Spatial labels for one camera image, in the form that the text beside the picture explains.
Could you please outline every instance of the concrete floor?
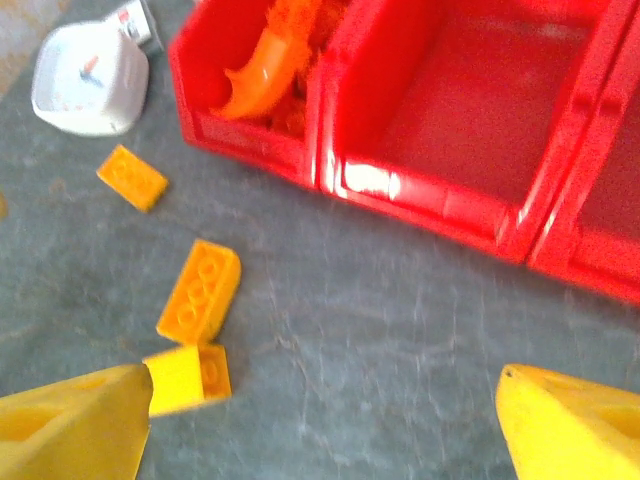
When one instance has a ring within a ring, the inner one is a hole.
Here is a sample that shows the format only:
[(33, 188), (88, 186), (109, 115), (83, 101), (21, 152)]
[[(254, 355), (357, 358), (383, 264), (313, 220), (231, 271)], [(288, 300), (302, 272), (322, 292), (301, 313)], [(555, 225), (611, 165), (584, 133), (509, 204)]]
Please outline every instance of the concrete floor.
[(0, 0), (0, 98), (71, 0)]

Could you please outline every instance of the small label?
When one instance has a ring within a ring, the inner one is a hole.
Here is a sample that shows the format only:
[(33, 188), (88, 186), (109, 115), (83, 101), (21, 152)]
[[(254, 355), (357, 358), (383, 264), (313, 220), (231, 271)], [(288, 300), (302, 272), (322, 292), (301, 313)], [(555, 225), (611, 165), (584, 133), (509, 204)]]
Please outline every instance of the small label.
[(104, 22), (142, 45), (151, 38), (151, 29), (141, 0), (133, 0), (107, 16)]

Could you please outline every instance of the red plastic surface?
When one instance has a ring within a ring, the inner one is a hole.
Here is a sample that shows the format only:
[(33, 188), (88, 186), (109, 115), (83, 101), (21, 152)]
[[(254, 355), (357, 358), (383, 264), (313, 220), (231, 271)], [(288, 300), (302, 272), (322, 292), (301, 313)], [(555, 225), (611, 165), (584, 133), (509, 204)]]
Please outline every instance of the red plastic surface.
[(320, 88), (313, 73), (307, 86), (304, 139), (211, 112), (231, 94), (224, 70), (240, 69), (251, 58), (272, 4), (272, 0), (205, 0), (195, 8), (169, 49), (182, 132), (192, 145), (242, 158), (314, 187)]
[(354, 2), (323, 65), (320, 188), (524, 261), (634, 10)]
[(640, 15), (529, 264), (640, 304)]

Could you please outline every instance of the white plastic container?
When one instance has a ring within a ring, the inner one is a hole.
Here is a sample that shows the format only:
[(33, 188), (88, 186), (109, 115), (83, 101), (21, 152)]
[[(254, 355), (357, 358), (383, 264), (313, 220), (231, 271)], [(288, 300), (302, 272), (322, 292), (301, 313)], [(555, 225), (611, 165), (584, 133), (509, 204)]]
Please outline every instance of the white plastic container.
[(119, 135), (136, 122), (149, 61), (135, 41), (102, 22), (53, 31), (43, 43), (31, 91), (33, 111), (65, 132)]

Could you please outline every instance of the red plastic bin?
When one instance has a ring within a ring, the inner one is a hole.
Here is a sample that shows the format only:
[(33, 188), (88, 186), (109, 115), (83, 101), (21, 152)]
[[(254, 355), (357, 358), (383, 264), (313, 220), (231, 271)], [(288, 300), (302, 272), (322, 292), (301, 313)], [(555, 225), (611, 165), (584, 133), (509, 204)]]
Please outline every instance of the red plastic bin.
[(224, 69), (239, 69), (251, 58), (272, 4), (273, 0), (204, 0), (195, 7), (169, 48), (182, 133), (196, 147), (315, 188), (320, 85), (313, 74), (307, 87), (304, 140), (211, 113), (231, 94)]
[(529, 264), (640, 304), (640, 15)]
[(320, 188), (525, 261), (635, 7), (354, 2), (319, 75)]

